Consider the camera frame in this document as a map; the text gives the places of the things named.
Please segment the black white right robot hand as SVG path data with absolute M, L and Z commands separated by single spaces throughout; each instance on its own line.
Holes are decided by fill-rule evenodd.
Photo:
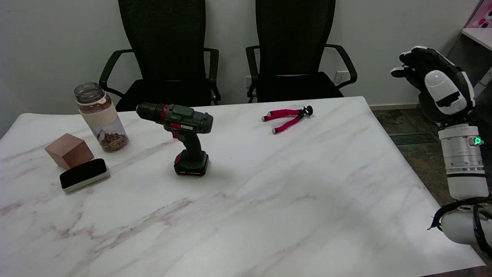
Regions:
M 474 88 L 459 66 L 427 46 L 414 46 L 399 60 L 402 66 L 392 69 L 391 75 L 420 91 L 420 107 L 429 121 L 444 127 L 469 122 L 475 109 Z

